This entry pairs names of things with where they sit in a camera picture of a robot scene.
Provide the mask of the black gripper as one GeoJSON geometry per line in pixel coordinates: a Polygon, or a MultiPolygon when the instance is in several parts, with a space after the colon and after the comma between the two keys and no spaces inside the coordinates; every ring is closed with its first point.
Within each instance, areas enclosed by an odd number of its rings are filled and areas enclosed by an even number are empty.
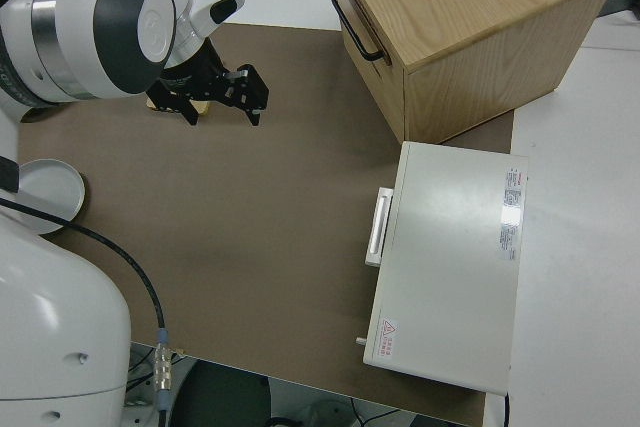
{"type": "Polygon", "coordinates": [[[211,41],[205,41],[185,62],[165,68],[160,81],[146,90],[152,108],[179,113],[192,126],[198,123],[199,113],[184,97],[194,101],[214,100],[220,82],[220,102],[241,110],[252,126],[259,125],[268,103],[269,89],[255,67],[244,64],[236,71],[226,72],[211,41]]]}

